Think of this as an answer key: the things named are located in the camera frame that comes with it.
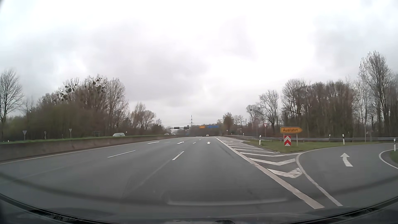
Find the white lane marking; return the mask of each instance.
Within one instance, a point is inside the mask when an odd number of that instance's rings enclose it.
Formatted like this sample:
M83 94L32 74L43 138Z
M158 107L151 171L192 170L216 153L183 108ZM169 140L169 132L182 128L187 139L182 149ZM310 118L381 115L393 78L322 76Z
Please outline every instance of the white lane marking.
M303 169L302 165L300 164L300 161L298 160L300 155L306 153L306 152L302 152L300 154L298 154L296 156L296 163L298 165L298 167L300 168L301 172L307 177L307 179L313 184L315 185L329 200L331 200L334 204L336 204L337 206L343 206L340 202L338 202L334 197L332 197L325 189L323 189L321 186L319 186L319 184L317 182L315 182Z
M127 144L121 144L121 145L111 145L111 146L105 146L105 147L99 147L99 148L93 148L93 149L77 150L77 151L73 151L73 152L64 152L64 153L57 153L57 154L52 154L52 155L44 155L44 156L38 156L38 157L33 157L33 158L28 158L28 159L19 159L19 160L13 160L13 161L8 161L8 162L0 162L0 165L1 164L7 164L7 163L15 163L15 162L19 162L19 161L25 161L25 160L31 160L31 159L38 159L38 158L56 156L56 155L64 155L64 154L70 154L70 153L91 151L91 150L96 150L96 149L105 149L105 148L109 148L109 147L117 147L117 146L131 145L131 144L145 143L145 142L147 142L147 141L133 142L133 143L127 143Z
M176 157L174 157L174 159L172 159L172 160L177 159L183 152L184 152L184 151L180 152L180 153L179 153Z
M281 157L281 156L288 156L288 155L297 155L299 153L289 153L289 154L281 154L281 155L266 155L266 154L256 154L256 153L247 153L247 152L241 152L242 154L246 155L259 155L259 156L266 156L266 157Z
M264 152L264 153L274 153L274 152L268 152L268 151L260 151L260 150L250 150L250 149L237 149L234 147L236 150L242 150L242 151L250 151L250 152Z
M248 147L252 147L252 148L256 148L255 146L251 146L251 145L248 145L248 144L245 144L245 143L242 143L242 144L240 144L240 143L226 143L227 145L242 145L242 146L248 146Z
M238 146L238 145L230 145L230 146L232 146L232 147L238 147L238 148L244 148L244 149L260 149L260 148L257 148L257 147L244 147L244 146Z
M234 153L238 154L240 157L242 157L244 160L246 160L247 162L253 164L257 169L261 170L263 173L265 173L266 175L268 175L270 178L272 178L273 180L275 180L278 184L280 184L281 186L283 186L284 188L286 188L288 191L292 192L294 195L296 195L298 198L300 198L301 200L303 200L305 203L307 203L309 206L311 206L313 209L318 209L318 208L324 208L325 206L321 205L319 202L315 201L314 199L310 198L308 195L302 193L301 191L297 190L295 187L293 187L291 184L287 183L286 181L282 180L280 177L278 177L277 175L275 175L273 172L269 171L268 169L260 166L259 164L257 164L256 162L254 162L253 160L247 158L246 156L244 156L243 154L241 154L240 152L234 150L233 148L231 148L230 146L228 146L227 144L225 144L224 142L222 142L226 147L228 147L230 150L232 150Z
M296 161L296 159L288 159L288 160L280 161L280 162L273 162L273 161L262 160L262 159L254 159L254 158L249 158L249 159L251 159L253 161L256 161L256 162L267 163L267 164L277 165L277 166L282 166L282 165L285 165L285 164L288 164L288 163L293 163L293 162Z
M393 149L390 149L390 150L386 150L386 151L382 151L379 155L378 155L378 157L381 159L381 161L383 161L385 164L387 164L387 165L390 165L390 166L392 166L392 167L394 167L395 169L398 169L398 167L396 167L396 166L393 166L393 165L391 165L391 164L389 164L389 163L387 163L382 157L381 157L381 154L382 153L384 153L384 152L388 152L388 151L392 151Z
M129 152L134 152L134 151L135 151L135 150L129 151ZM117 155L123 155L123 154L129 153L129 152L125 152L125 153L121 153L121 154L117 154ZM114 156L117 156L117 155L108 156L108 158L111 158L111 157L114 157Z
M276 175L283 176L283 177L296 178L296 177L299 177L302 175L300 168L296 168L290 172L282 172L282 171L273 170L273 169L268 169L268 170L273 172Z
M343 153L340 157L343 158L343 162L346 167L352 167L351 163L349 163L349 161L347 159L347 157L349 157L349 155L347 155L346 153Z

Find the ausfahrt sign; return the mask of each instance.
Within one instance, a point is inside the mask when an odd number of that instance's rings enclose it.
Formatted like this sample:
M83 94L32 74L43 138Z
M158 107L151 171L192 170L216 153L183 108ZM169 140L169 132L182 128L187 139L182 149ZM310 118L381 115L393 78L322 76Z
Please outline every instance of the ausfahrt sign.
M302 129L299 127L281 127L281 133L297 134L300 132L302 132Z

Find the asphalt road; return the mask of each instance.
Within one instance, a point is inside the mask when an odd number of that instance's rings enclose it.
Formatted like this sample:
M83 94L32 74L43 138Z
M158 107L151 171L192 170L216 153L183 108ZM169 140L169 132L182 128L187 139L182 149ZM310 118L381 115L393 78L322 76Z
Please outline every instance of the asphalt road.
M97 220L329 212L398 196L398 168L379 157L389 149L283 154L232 138L165 139L2 163L0 193Z

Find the cloudy sky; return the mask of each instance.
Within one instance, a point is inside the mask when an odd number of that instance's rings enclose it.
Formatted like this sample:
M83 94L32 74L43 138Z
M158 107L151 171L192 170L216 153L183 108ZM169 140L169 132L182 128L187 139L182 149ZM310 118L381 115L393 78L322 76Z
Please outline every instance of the cloudy sky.
M0 69L26 96L118 77L166 126L242 114L292 78L354 79L377 50L398 71L398 1L3 0Z

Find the car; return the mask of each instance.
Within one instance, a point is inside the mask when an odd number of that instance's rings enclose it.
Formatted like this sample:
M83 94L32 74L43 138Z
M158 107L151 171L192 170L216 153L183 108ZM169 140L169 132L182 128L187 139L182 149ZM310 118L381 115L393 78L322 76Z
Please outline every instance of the car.
M114 133L112 137L120 137L120 136L125 136L124 133Z

